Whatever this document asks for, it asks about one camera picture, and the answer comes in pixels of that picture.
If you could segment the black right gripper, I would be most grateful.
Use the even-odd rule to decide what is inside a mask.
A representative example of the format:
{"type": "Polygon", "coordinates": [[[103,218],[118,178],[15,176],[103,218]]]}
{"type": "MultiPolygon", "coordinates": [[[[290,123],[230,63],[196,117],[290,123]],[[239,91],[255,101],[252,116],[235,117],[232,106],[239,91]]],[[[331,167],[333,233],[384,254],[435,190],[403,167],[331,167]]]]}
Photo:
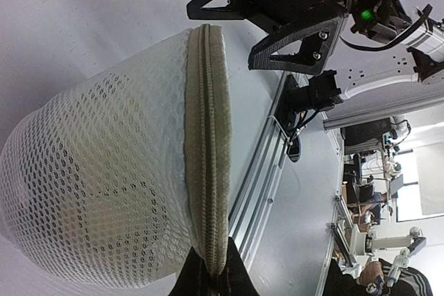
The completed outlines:
{"type": "Polygon", "coordinates": [[[191,0],[191,20],[248,20],[268,34],[248,56],[250,70],[320,75],[348,20],[339,0],[191,0]]]}

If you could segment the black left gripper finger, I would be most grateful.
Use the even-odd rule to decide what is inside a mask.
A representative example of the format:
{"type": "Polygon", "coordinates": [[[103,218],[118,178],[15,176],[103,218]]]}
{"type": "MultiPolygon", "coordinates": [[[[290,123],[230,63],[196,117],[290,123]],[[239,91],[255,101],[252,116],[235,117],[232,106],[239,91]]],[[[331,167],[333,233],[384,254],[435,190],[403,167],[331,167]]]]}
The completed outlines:
{"type": "Polygon", "coordinates": [[[211,279],[204,260],[191,248],[170,296],[259,295],[232,237],[228,238],[223,272],[211,279]]]}

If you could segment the white mesh laundry bag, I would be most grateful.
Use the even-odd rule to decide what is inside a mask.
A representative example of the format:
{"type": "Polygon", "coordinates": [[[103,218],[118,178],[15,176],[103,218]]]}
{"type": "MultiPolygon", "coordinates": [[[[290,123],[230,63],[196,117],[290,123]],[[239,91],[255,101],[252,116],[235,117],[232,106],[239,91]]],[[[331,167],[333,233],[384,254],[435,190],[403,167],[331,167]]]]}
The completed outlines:
{"type": "Polygon", "coordinates": [[[231,111],[220,26],[190,28],[54,96],[1,152],[1,217],[37,267],[142,288],[190,251],[226,265],[231,111]]]}

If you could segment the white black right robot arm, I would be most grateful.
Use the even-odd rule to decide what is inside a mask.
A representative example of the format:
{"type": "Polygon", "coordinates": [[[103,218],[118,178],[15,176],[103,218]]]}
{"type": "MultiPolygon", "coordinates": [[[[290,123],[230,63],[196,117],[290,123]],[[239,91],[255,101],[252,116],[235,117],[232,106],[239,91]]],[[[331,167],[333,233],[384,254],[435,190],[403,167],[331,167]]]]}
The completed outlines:
{"type": "Polygon", "coordinates": [[[431,6],[408,11],[401,0],[191,0],[197,20],[248,20],[266,36],[248,56],[252,70],[322,74],[348,18],[353,33],[375,41],[380,52],[399,44],[417,61],[424,81],[443,69],[443,25],[431,6]]]}

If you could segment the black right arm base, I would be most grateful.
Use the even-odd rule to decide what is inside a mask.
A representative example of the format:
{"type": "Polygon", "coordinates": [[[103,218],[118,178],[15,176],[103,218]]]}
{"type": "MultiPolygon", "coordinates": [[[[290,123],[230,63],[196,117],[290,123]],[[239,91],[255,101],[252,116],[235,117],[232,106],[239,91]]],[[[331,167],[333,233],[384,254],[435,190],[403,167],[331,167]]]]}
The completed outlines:
{"type": "Polygon", "coordinates": [[[283,91],[283,129],[288,136],[287,156],[296,163],[302,154],[301,130],[319,113],[326,112],[343,102],[341,88],[336,84],[337,71],[327,70],[313,76],[308,84],[300,86],[294,75],[286,79],[283,91]]]}

